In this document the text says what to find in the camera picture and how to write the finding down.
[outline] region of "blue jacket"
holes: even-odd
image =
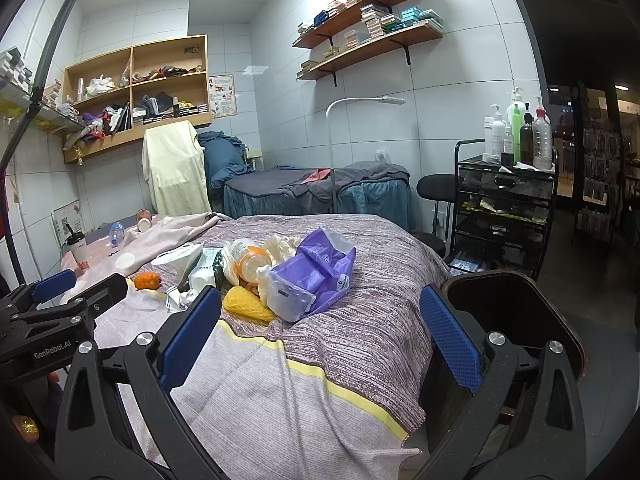
[[[223,132],[198,131],[198,142],[204,148],[204,171],[209,199],[221,200],[225,182],[253,169],[242,156],[246,147],[237,137]]]

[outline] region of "blue gripper pad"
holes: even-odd
[[[71,269],[63,270],[38,283],[31,293],[35,303],[45,303],[76,286],[76,275]]]
[[[458,384],[475,394],[482,385],[478,349],[431,286],[420,294],[420,314]]]
[[[162,353],[162,375],[159,378],[160,385],[167,393],[172,388],[182,386],[187,380],[204,343],[220,318],[221,309],[220,294],[215,288],[211,288],[189,312],[187,319],[167,345]]]

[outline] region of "yellow stripe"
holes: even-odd
[[[133,280],[130,280],[129,278],[127,278],[127,283],[129,283],[129,285],[131,286],[136,286]],[[166,294],[164,292],[160,292],[159,290],[151,290],[150,288],[143,288],[142,291],[148,292],[149,294],[152,294],[153,296],[155,296],[156,298],[160,298],[161,300],[166,299]]]
[[[246,342],[253,341],[255,343],[260,343],[262,346],[270,348],[272,350],[282,350],[284,351],[284,344],[281,339],[276,339],[276,341],[269,341],[268,339],[262,336],[255,337],[241,337],[236,335],[228,322],[223,319],[218,321],[218,325],[220,325],[226,332],[226,334],[233,339],[234,341]],[[365,399],[363,396],[357,394],[352,390],[348,390],[347,388],[343,388],[338,384],[331,382],[326,378],[324,374],[324,370],[322,370],[319,366],[312,366],[301,363],[299,361],[294,361],[293,359],[287,358],[287,366],[295,370],[303,375],[309,377],[316,377],[324,381],[324,386],[332,395],[336,397],[340,397],[341,399],[350,402],[354,406],[364,410],[367,413],[375,416],[377,420],[382,422],[386,427],[389,428],[391,433],[393,433],[399,440],[404,440],[408,437],[408,433],[396,422],[396,420],[389,415],[389,413],[377,405],[375,402],[371,402],[369,399]]]

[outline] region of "shelf bracket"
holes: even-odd
[[[332,36],[328,36],[326,34],[318,34],[317,32],[316,32],[316,36],[320,36],[321,38],[327,38],[329,40],[329,44],[331,46],[334,46],[334,38]]]
[[[322,69],[318,69],[318,72],[327,72],[328,74],[331,74],[334,76],[334,86],[336,88],[338,88],[338,81],[335,78],[335,72],[332,72],[331,70],[322,70]]]
[[[407,63],[407,65],[411,65],[411,55],[409,54],[409,47],[407,45],[405,45],[404,43],[400,43],[399,41],[396,41],[396,40],[389,39],[389,41],[391,41],[392,43],[396,43],[396,44],[400,45],[402,48],[404,48],[404,55],[406,56],[406,63]]]

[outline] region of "purple plastic bag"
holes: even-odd
[[[324,312],[349,290],[355,259],[356,248],[347,239],[316,229],[293,258],[271,269],[269,307],[288,321]]]

